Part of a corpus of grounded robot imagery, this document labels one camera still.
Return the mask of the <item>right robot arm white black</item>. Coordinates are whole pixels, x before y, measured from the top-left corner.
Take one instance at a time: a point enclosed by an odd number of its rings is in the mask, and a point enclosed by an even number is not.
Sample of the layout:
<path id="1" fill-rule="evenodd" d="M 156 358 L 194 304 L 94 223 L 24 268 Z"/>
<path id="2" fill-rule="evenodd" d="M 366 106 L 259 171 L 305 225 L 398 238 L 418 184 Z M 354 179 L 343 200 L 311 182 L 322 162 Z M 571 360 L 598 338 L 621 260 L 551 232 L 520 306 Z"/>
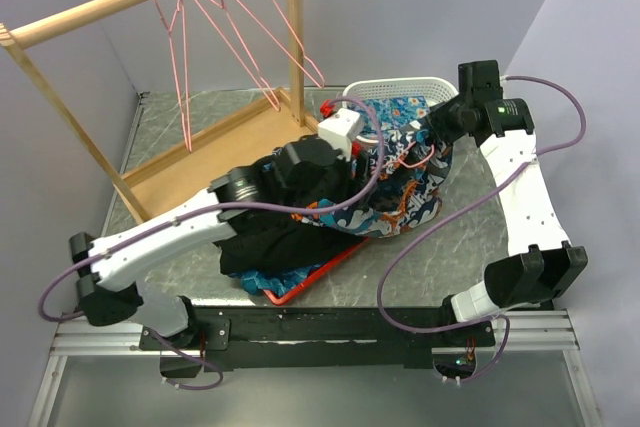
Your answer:
<path id="1" fill-rule="evenodd" d="M 459 65 L 458 84 L 458 95 L 435 106 L 427 124 L 447 143 L 474 139 L 496 184 L 508 244 L 506 258 L 488 264 L 478 284 L 443 300 L 438 334 L 453 346 L 471 336 L 472 321 L 560 297 L 588 263 L 555 213 L 529 107 L 505 98 L 497 61 Z"/>

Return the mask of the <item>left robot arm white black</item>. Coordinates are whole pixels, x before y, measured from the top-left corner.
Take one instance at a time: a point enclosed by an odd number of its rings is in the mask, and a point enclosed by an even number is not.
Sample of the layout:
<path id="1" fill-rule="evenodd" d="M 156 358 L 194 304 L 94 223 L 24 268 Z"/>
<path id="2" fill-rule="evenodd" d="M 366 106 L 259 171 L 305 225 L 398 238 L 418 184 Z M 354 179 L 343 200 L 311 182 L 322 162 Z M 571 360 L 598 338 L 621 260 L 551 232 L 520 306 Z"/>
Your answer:
<path id="1" fill-rule="evenodd" d="M 231 169 L 159 217 L 108 237 L 78 234 L 70 244 L 79 271 L 80 310 L 93 326 L 144 324 L 179 349 L 198 339 L 191 301 L 146 283 L 167 261 L 211 243 L 226 276 L 267 276 L 323 265 L 360 238 L 304 223 L 283 207 L 316 208 L 358 194 L 376 163 L 367 151 L 351 159 L 315 135 L 290 142 L 250 165 Z"/>

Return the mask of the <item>orange blue patterned shorts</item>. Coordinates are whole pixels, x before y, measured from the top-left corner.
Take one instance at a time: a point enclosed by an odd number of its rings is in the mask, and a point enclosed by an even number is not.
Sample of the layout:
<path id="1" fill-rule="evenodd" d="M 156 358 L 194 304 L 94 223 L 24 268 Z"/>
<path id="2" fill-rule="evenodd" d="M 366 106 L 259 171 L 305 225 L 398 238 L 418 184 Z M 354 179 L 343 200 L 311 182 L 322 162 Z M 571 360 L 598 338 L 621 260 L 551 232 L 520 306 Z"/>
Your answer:
<path id="1" fill-rule="evenodd" d="M 422 167 L 406 169 L 398 160 L 420 160 L 435 145 L 433 158 Z M 373 238 L 396 236 L 433 220 L 440 211 L 439 187 L 448 176 L 453 145 L 436 140 L 419 122 L 411 130 L 384 138 L 384 166 L 365 203 L 320 216 L 294 214 L 296 221 Z"/>

